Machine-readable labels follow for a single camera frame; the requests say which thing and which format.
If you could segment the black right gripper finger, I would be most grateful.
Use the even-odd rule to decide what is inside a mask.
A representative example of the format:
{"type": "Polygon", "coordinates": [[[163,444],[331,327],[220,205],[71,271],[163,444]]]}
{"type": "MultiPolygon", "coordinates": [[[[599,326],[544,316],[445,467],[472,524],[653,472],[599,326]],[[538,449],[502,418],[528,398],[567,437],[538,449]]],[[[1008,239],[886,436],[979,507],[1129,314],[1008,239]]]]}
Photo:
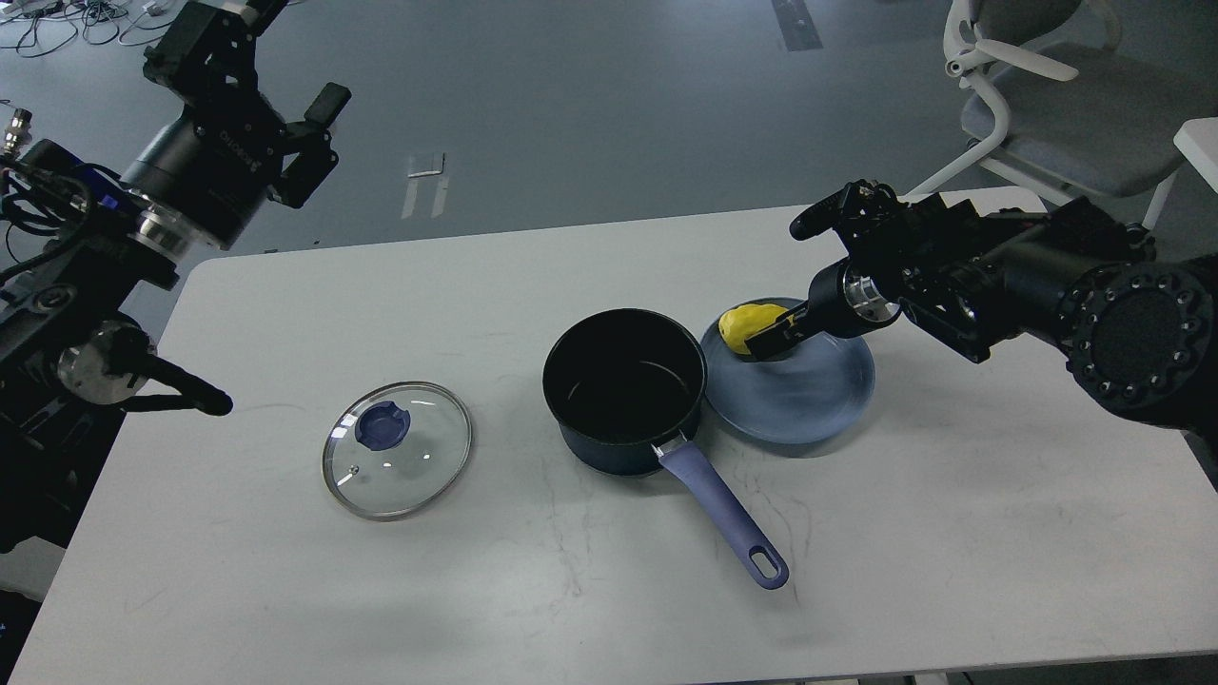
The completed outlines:
{"type": "Polygon", "coordinates": [[[778,360],[800,346],[808,338],[805,332],[793,328],[766,328],[750,336],[750,356],[758,362],[778,360]]]}
{"type": "Polygon", "coordinates": [[[738,308],[738,352],[747,357],[775,357],[805,342],[806,301],[758,301],[738,308]]]}

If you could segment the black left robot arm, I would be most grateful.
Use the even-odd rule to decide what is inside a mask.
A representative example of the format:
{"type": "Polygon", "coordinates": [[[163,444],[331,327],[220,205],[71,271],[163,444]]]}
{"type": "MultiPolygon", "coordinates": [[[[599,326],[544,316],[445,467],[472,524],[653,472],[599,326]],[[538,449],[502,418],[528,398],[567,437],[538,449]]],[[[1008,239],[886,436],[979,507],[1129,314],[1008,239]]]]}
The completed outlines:
{"type": "Polygon", "coordinates": [[[125,173],[33,143],[26,108],[2,121],[2,221],[48,239],[2,271],[5,555],[30,538],[69,542],[127,414],[231,411],[122,303],[143,283],[173,289],[192,245],[231,247],[266,201],[304,206],[339,165],[347,87],[326,83],[295,122],[259,91],[257,40],[283,9],[183,5],[143,68],[181,112],[125,173]]]}

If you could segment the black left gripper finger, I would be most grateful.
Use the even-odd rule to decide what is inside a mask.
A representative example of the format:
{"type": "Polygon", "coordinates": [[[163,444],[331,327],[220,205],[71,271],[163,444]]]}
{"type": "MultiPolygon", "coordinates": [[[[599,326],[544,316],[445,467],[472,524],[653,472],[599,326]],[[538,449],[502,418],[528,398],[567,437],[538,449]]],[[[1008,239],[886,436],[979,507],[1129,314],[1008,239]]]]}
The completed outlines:
{"type": "Polygon", "coordinates": [[[179,121],[283,122],[258,88],[256,41],[285,1],[188,1],[144,50],[143,74],[181,101],[179,121]]]}
{"type": "Polygon", "coordinates": [[[329,82],[304,110],[304,119],[285,126],[275,151],[286,165],[270,182],[270,201],[291,208],[304,207],[339,165],[339,154],[331,146],[331,129],[351,98],[352,91],[347,87],[329,82]]]}

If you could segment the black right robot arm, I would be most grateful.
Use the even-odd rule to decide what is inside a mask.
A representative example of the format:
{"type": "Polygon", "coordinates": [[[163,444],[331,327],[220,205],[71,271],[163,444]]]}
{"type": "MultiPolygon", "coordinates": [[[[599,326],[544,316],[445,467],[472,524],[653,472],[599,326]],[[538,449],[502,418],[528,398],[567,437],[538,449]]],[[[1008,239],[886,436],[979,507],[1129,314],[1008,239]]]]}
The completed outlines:
{"type": "Polygon", "coordinates": [[[1161,261],[1147,228],[1085,197],[1047,213],[983,215],[940,194],[903,201],[876,180],[849,182],[789,232],[834,232],[847,256],[814,277],[803,303],[745,336],[749,360],[896,318],[974,363],[1026,334],[1057,349],[1110,414],[1181,430],[1216,452],[1214,255],[1161,261]]]}

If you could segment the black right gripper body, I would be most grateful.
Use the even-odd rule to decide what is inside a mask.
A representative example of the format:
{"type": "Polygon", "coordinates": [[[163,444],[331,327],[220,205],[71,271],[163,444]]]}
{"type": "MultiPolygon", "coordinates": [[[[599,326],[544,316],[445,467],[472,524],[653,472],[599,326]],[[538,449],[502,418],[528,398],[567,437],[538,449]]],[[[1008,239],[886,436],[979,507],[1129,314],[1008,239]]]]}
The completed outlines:
{"type": "Polygon", "coordinates": [[[879,294],[875,279],[853,260],[843,258],[810,282],[797,330],[805,336],[828,333],[840,339],[862,336],[896,322],[900,303],[879,294]]]}

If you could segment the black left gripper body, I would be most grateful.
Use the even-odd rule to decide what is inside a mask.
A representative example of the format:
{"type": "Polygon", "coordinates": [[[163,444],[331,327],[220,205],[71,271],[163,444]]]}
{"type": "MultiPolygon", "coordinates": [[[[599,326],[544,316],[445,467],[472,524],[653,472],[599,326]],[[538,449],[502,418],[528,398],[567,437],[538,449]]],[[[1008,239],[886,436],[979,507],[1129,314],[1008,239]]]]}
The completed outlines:
{"type": "Polygon", "coordinates": [[[123,172],[132,193],[175,211],[230,250],[284,169],[283,116],[263,95],[184,106],[123,172]]]}

